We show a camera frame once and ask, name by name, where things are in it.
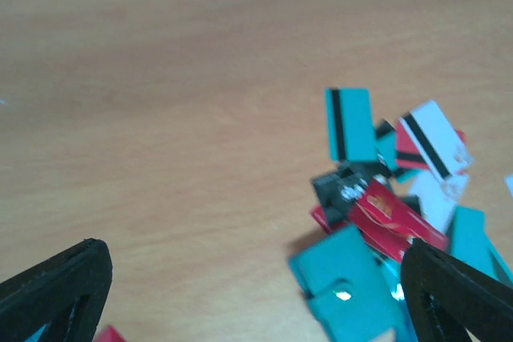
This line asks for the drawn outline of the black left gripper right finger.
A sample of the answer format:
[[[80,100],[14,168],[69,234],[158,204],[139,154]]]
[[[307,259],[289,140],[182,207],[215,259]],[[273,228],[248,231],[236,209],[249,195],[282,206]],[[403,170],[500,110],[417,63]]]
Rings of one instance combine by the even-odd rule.
[[[401,284],[418,340],[512,340],[512,289],[422,239],[403,257]]]

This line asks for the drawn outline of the teal leather card holder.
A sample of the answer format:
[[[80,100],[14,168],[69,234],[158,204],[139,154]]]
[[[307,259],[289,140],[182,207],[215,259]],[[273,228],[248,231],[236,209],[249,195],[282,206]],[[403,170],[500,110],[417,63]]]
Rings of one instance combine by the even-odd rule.
[[[289,267],[330,341],[371,341],[390,329],[397,341],[418,339],[400,284],[385,277],[356,226],[292,256]]]

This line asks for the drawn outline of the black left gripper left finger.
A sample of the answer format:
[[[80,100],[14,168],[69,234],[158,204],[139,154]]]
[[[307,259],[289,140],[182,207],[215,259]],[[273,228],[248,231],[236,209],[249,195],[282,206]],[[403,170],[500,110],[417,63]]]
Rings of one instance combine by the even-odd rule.
[[[2,341],[92,341],[112,282],[107,244],[85,239],[1,283]]]

